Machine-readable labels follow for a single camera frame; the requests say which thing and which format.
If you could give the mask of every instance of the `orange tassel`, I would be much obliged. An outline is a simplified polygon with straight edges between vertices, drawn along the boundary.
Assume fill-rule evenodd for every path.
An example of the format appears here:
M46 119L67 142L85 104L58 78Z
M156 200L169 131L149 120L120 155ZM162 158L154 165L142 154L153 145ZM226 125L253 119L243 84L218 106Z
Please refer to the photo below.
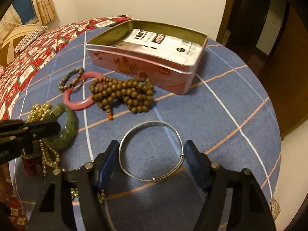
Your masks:
M113 119L112 112L107 113L108 120L111 121Z

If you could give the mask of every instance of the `brown bead bracelet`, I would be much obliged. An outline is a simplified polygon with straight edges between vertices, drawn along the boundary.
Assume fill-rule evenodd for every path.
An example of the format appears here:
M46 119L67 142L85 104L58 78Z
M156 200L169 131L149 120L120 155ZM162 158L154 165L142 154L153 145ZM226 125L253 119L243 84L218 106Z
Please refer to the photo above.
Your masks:
M69 78L71 78L73 75L77 74L77 78L74 82L71 82L68 85L65 85L68 81ZM62 81L59 83L59 90L64 92L64 90L70 89L71 87L75 87L77 85L77 83L79 82L82 74L84 73L84 68L77 68L77 69L73 69L71 70L63 79Z
M89 88L93 94L92 100L101 109L106 110L109 120L112 119L110 104L114 99L122 99L128 109L136 114L149 111L154 94L154 85L149 79L144 78L121 81L116 78L104 77L95 79Z

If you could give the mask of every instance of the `blue gripper pad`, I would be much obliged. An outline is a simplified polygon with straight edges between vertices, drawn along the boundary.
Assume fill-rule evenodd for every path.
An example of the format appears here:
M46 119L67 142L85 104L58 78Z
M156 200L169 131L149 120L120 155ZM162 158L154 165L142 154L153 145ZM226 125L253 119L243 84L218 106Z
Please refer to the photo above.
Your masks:
M191 140L185 143L184 152L195 182L204 192L208 192L213 185L213 178L210 174L211 161L206 154L197 150Z
M106 187L115 165L118 162L117 157L119 147L119 142L113 140L107 150L104 153L99 154L94 161L95 169L93 185L100 190L103 190Z

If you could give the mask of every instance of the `white wall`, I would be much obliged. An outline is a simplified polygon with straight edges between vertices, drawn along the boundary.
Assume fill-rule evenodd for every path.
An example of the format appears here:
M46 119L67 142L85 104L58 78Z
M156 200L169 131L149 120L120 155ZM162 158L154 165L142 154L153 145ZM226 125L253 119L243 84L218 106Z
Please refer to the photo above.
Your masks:
M216 39L226 0L53 0L59 20L52 27L94 17L127 14L191 28Z
M270 0L265 24L256 45L258 49L267 55L272 50L278 36L285 13L285 6L286 0Z
M281 165L275 199L281 213L275 221L283 231L302 205L308 192L308 120L281 142Z

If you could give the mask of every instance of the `screw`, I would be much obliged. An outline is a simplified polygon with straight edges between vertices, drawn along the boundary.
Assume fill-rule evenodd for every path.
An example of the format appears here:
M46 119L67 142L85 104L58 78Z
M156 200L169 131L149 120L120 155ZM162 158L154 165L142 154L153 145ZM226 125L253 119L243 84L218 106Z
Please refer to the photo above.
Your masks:
M92 163L92 162L87 162L87 163L84 165L84 167L85 167L86 169L91 169L91 168L93 168L93 163Z
M251 174L251 171L250 171L248 168L244 168L244 169L243 169L243 173L244 173L245 175L250 175L250 174Z
M59 173L61 173L61 169L59 168L56 168L54 171L53 171L54 175L58 175Z
M218 169L220 167L220 164L218 162L212 162L211 167L214 169Z

